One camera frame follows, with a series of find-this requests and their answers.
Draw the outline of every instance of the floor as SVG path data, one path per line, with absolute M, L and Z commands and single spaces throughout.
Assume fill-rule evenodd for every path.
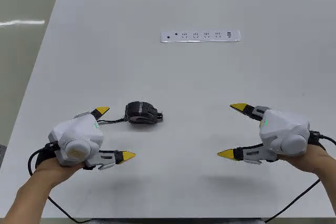
M 0 145 L 7 145 L 55 0 L 0 0 Z M 44 219 L 44 224 L 73 223 Z M 273 224 L 336 223 L 334 219 L 276 219 Z

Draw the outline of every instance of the black cable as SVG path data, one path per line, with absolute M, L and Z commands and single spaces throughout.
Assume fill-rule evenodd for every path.
M 100 124 L 112 124 L 112 123 L 121 123 L 121 122 L 125 122 L 125 118 L 121 118 L 118 120 L 113 120 L 113 121 L 109 121 L 109 120 L 98 120 L 97 122 Z
M 334 145 L 336 145 L 336 141 L 334 139 L 332 139 L 331 137 L 328 136 L 323 136 L 323 135 L 319 135 L 319 138 L 321 139 L 326 139 L 329 140 L 330 142 L 332 142 Z M 316 186 L 318 183 L 320 182 L 320 180 L 316 180 L 310 187 L 308 187 L 302 194 L 300 194 L 298 197 L 296 197 L 294 200 L 291 201 L 291 203 L 289 203 L 283 210 L 281 210 L 280 212 L 278 212 L 276 215 L 272 216 L 271 218 L 265 220 L 265 223 L 270 222 L 271 220 L 275 219 L 276 217 L 278 217 L 280 214 L 282 214 L 284 211 L 286 211 L 289 207 L 291 207 L 296 201 L 298 201 L 302 196 L 304 196 L 307 192 L 309 192 L 314 186 Z
M 309 192 L 315 185 L 317 185 L 320 182 L 320 180 L 316 180 L 310 187 L 308 187 L 302 194 L 300 194 L 298 197 L 296 197 L 294 200 L 292 200 L 291 203 L 289 203 L 283 210 L 278 212 L 276 215 L 272 216 L 271 218 L 265 220 L 265 223 L 270 222 L 271 220 L 277 218 L 280 214 L 282 214 L 284 211 L 286 211 L 288 208 L 290 208 L 296 201 L 298 201 L 302 196 L 304 196 L 307 192 Z
M 332 142 L 334 145 L 336 145 L 336 141 L 335 141 L 334 139 L 332 139 L 331 137 L 320 135 L 320 138 L 321 138 L 321 139 L 329 140 L 329 141 Z
M 29 157 L 29 159 L 28 159 L 28 171 L 29 171 L 30 176 L 33 175 L 33 171 L 32 171 L 32 160 L 33 160 L 33 158 L 37 154 L 39 154 L 40 152 L 42 152 L 44 149 L 45 148 L 41 148 L 41 149 L 33 152 L 31 154 L 31 156 Z M 61 208 L 52 198 L 48 197 L 48 199 L 50 200 L 51 203 L 54 204 L 55 207 L 57 207 L 63 214 L 65 214 L 70 220 L 74 221 L 75 223 L 81 224 L 81 223 L 89 222 L 91 220 L 91 219 L 89 219 L 89 220 L 84 220 L 84 221 L 78 221 L 74 217 L 72 217 L 70 214 L 68 214 L 63 208 Z

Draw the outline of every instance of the forearm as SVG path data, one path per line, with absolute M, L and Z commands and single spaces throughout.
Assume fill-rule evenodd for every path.
M 38 224 L 51 189 L 51 183 L 35 173 L 17 192 L 3 224 Z
M 336 160 L 333 158 L 326 159 L 316 175 L 323 183 L 336 214 Z

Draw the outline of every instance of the human hand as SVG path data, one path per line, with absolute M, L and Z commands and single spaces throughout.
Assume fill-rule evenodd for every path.
M 327 167 L 328 162 L 334 162 L 334 159 L 324 149 L 311 144 L 308 144 L 307 152 L 301 156 L 278 155 L 278 157 L 299 170 L 316 175 L 319 175 Z
M 40 176 L 53 188 L 70 178 L 77 170 L 84 167 L 83 163 L 74 166 L 61 166 L 56 158 L 50 158 L 37 166 L 33 176 Z

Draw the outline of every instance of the electrical outlet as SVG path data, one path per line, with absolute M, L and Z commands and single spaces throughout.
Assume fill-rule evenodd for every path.
M 194 30 L 166 31 L 161 33 L 161 42 L 236 42 L 240 41 L 239 30 Z
M 203 32 L 203 38 L 204 38 L 205 40 L 210 39 L 210 32 L 209 32 L 209 31 L 204 31 L 204 32 Z
M 186 33 L 186 32 L 181 33 L 181 38 L 182 39 L 188 39 L 188 33 Z
M 194 39 L 199 39 L 200 35 L 198 34 L 198 32 L 193 32 L 193 38 Z
M 215 32 L 215 38 L 220 39 L 222 37 L 222 33 L 220 31 Z

